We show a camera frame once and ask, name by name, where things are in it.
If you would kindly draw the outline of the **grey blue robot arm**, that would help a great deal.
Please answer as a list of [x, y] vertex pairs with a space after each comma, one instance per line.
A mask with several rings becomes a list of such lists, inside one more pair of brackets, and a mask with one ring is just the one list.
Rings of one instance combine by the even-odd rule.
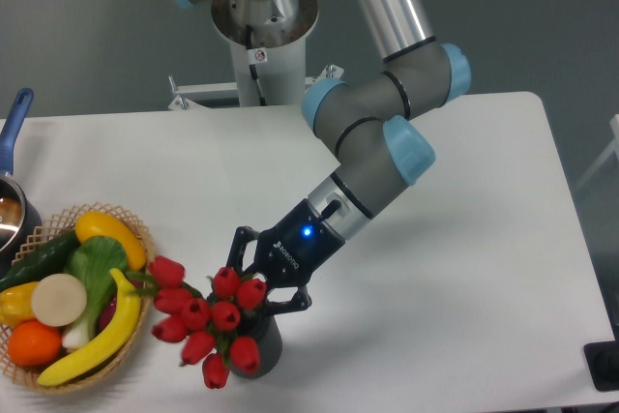
[[274, 227], [239, 228], [227, 263], [261, 275], [293, 296], [265, 303], [269, 315], [305, 310], [312, 273], [433, 164], [435, 154], [411, 120], [465, 94], [466, 57], [440, 44], [420, 0], [359, 0], [384, 63], [377, 78], [351, 86], [331, 74], [306, 82], [306, 38], [317, 0], [210, 1], [228, 42], [242, 106], [298, 104], [338, 168]]

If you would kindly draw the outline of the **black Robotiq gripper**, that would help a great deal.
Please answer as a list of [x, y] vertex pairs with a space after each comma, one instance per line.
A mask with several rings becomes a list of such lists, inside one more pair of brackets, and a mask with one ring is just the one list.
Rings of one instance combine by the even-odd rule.
[[[313, 272], [338, 251], [344, 239], [332, 230], [327, 220], [341, 206], [332, 200], [320, 213], [315, 213], [303, 199], [275, 226], [259, 232], [249, 226], [236, 228], [226, 267], [237, 274], [262, 275], [270, 288], [298, 287], [285, 302], [266, 300], [265, 315], [287, 314], [310, 308], [306, 284]], [[247, 245], [257, 241], [253, 263], [244, 267]]]

